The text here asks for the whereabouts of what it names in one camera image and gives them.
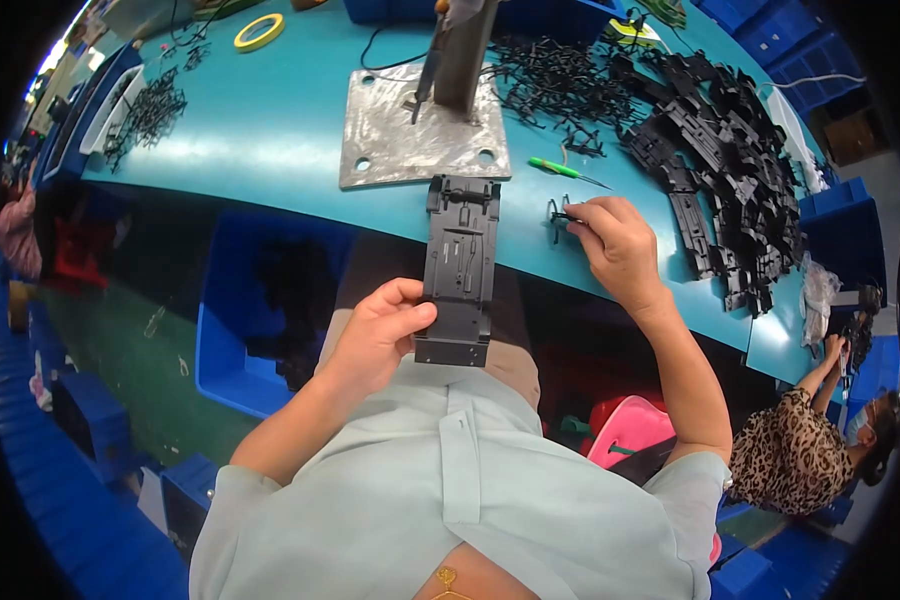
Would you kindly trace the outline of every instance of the leopard print shirt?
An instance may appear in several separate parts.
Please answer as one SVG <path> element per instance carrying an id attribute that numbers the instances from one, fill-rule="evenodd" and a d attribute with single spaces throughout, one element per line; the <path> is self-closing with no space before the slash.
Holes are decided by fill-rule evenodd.
<path id="1" fill-rule="evenodd" d="M 784 515 L 809 515 L 840 496 L 853 478 L 836 425 L 795 388 L 774 408 L 750 415 L 733 438 L 730 498 Z"/>

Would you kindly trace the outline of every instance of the hand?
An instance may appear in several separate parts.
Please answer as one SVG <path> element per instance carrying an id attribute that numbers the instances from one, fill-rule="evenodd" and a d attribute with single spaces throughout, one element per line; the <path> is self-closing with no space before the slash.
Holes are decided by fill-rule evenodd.
<path id="1" fill-rule="evenodd" d="M 358 403 L 383 390 L 414 348 L 414 332 L 437 318 L 432 302 L 415 306 L 422 295 L 422 281 L 396 278 L 361 300 L 319 376 Z"/>
<path id="2" fill-rule="evenodd" d="M 606 291 L 636 318 L 671 298 L 657 269 L 657 236 L 626 198 L 592 198 L 566 204 L 580 222 L 567 225 L 590 260 L 590 271 Z"/>
<path id="3" fill-rule="evenodd" d="M 830 367 L 840 364 L 840 351 L 844 348 L 847 338 L 843 338 L 836 333 L 828 336 L 823 342 L 823 362 Z"/>

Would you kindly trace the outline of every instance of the woman's left hand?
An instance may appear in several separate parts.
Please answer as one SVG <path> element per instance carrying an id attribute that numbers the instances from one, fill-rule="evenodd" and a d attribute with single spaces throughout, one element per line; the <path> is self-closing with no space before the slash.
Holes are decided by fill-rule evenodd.
<path id="1" fill-rule="evenodd" d="M 823 360 L 826 361 L 830 367 L 833 367 L 833 365 L 840 362 L 840 352 L 844 348 L 846 342 L 847 338 L 841 337 L 836 333 L 828 336 L 826 341 L 823 342 Z"/>
<path id="2" fill-rule="evenodd" d="M 413 350 L 413 334 L 437 318 L 432 302 L 417 304 L 422 295 L 422 281 L 396 278 L 361 300 L 319 377 L 352 402 L 383 390 Z"/>

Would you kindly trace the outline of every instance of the fingernail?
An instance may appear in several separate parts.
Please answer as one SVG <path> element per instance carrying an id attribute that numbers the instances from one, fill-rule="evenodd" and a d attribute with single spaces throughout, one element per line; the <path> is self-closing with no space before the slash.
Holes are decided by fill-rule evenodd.
<path id="1" fill-rule="evenodd" d="M 437 317 L 437 305 L 432 302 L 418 304 L 415 310 L 421 319 L 432 319 Z"/>

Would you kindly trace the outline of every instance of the face mask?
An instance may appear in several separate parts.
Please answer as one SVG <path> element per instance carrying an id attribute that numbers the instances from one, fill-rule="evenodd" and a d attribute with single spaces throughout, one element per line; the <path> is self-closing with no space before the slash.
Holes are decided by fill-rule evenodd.
<path id="1" fill-rule="evenodd" d="M 861 427 L 869 427 L 870 429 L 874 429 L 869 423 L 867 418 L 867 407 L 864 406 L 860 409 L 860 412 L 855 414 L 853 418 L 850 420 L 850 423 L 846 426 L 846 445 L 847 446 L 856 446 L 860 444 L 860 440 L 857 438 L 857 432 L 860 431 Z"/>

